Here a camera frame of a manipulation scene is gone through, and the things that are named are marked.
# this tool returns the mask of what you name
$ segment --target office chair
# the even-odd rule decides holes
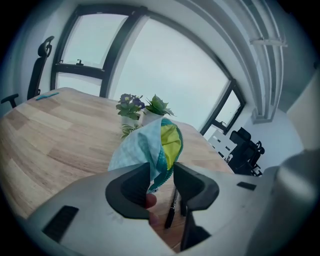
[[[29,89],[26,97],[27,100],[40,94],[39,84],[41,80],[41,75],[44,70],[46,60],[50,56],[52,50],[52,45],[50,43],[54,38],[55,37],[53,35],[48,37],[38,48],[39,58],[35,61],[33,66],[32,75],[29,83]],[[5,102],[10,102],[11,107],[15,108],[17,106],[15,98],[17,98],[18,96],[19,94],[16,93],[8,97],[5,97],[1,100],[1,104]]]

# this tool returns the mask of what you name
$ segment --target chair armrest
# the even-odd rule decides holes
[[[10,104],[11,104],[11,107],[12,108],[15,108],[17,105],[16,105],[16,102],[15,102],[15,98],[17,98],[19,96],[19,94],[18,93],[16,93],[16,94],[12,94],[12,95],[10,95],[10,96],[8,96],[8,97],[5,97],[5,98],[3,98],[2,100],[1,100],[1,104],[2,103],[5,103],[5,102],[10,102]]]

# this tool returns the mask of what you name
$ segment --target blue cloth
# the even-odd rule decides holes
[[[161,144],[161,126],[165,125],[175,124],[169,119],[160,118],[131,132],[114,151],[108,171],[149,162],[150,181],[154,180],[154,184],[149,188],[148,192],[154,192],[173,173],[173,167],[168,170],[165,151]],[[181,140],[181,149],[175,161],[178,160],[183,150],[183,138],[178,127],[177,131]]]

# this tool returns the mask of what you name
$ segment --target chair headrest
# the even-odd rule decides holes
[[[39,48],[38,48],[38,55],[40,57],[49,57],[50,53],[51,53],[51,49],[52,46],[50,44],[50,42],[54,39],[55,37],[49,36],[46,40],[44,40],[44,42],[42,44],[40,44]]]

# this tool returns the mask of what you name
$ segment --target finger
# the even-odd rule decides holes
[[[149,223],[151,225],[155,225],[155,224],[158,223],[158,221],[159,221],[159,217],[156,214],[154,214],[153,212],[150,212],[150,214],[149,214]]]
[[[145,208],[150,208],[157,203],[157,197],[154,194],[146,194]]]

